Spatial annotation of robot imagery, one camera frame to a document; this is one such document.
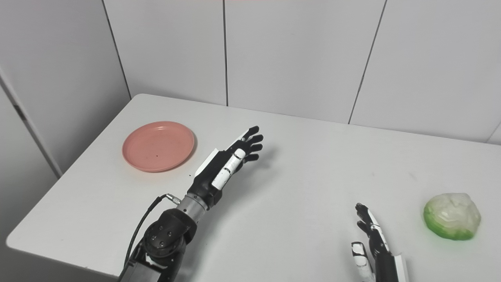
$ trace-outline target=tabletop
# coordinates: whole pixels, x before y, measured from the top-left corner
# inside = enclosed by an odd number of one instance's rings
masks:
[[[195,150],[181,166],[146,173],[121,148],[136,128],[171,120],[190,128]],[[360,281],[351,242],[367,242],[355,204],[367,205],[412,282],[498,280],[501,146],[135,96],[7,239],[31,254],[118,276],[131,235],[159,195],[182,198],[198,166],[247,128],[264,135],[199,223],[176,282]],[[429,231],[425,203],[468,193],[482,215],[477,235],[451,241]],[[162,202],[144,229],[164,209]]]

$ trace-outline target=gray wall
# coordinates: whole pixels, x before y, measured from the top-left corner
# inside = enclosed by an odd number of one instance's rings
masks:
[[[227,75],[235,107],[477,142],[501,122],[496,0],[104,2],[132,95],[224,104]]]
[[[6,246],[8,234],[57,178],[2,88],[0,132],[0,279],[5,282],[114,281]],[[37,233],[34,231],[33,240],[36,239]]]
[[[2,0],[0,76],[64,172],[130,100],[101,0]]]

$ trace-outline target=green cabbage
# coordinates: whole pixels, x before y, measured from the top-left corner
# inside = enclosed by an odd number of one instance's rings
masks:
[[[440,237],[469,240],[480,225],[480,213],[466,193],[447,193],[431,198],[424,206],[426,226]]]

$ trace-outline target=fake vegetable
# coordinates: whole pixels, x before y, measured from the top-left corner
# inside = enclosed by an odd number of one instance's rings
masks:
[[[446,193],[431,198],[424,206],[426,226],[440,237],[469,240],[480,225],[480,213],[466,193]]]

